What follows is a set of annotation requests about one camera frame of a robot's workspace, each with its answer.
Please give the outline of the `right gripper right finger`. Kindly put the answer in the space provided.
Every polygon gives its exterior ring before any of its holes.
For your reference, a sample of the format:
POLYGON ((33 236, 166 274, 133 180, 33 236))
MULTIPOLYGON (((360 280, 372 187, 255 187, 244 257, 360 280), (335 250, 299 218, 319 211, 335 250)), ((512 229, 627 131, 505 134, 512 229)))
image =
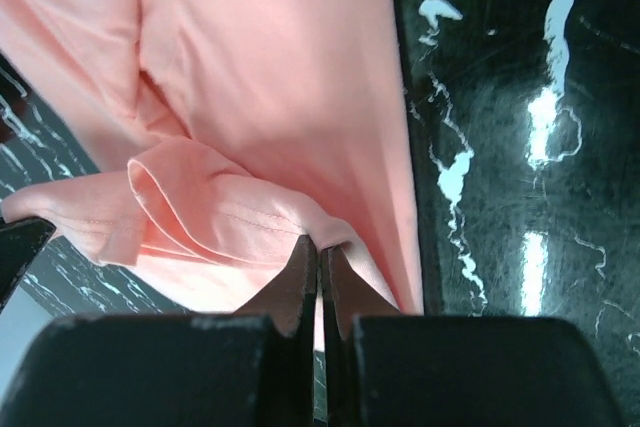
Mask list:
POLYGON ((351 267, 320 260, 331 426, 611 426, 615 399, 558 318, 410 316, 351 267))

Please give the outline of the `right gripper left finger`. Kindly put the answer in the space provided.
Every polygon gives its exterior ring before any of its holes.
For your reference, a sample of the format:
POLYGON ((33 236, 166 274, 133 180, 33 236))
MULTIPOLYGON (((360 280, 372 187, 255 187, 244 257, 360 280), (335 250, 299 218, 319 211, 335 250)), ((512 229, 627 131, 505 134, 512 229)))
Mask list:
POLYGON ((26 426, 310 426, 316 249, 231 315, 73 316, 22 364, 26 426))

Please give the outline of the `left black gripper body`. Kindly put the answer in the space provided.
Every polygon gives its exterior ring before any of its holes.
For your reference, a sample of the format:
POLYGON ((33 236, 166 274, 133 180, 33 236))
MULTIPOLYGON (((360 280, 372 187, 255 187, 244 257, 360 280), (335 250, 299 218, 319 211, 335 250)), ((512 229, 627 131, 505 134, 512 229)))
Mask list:
POLYGON ((1 219, 1 310, 5 309, 29 266, 51 239, 55 230, 51 222, 39 217, 29 217, 13 222, 1 219))

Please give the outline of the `salmon pink t-shirt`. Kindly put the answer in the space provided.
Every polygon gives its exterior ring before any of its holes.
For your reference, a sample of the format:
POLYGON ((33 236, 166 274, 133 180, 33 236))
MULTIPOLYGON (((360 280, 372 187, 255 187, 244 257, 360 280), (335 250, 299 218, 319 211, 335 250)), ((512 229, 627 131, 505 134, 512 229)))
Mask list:
POLYGON ((196 311, 237 309, 308 235, 422 311, 393 0, 1 0, 1 51, 98 167, 5 220, 196 311))

